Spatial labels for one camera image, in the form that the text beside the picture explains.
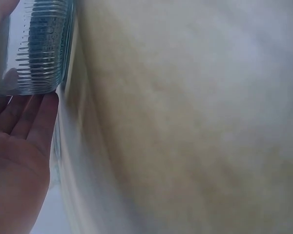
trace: ribbed plastic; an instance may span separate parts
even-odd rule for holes
[[[20,0],[0,28],[0,96],[49,93],[65,79],[73,6],[73,0]]]

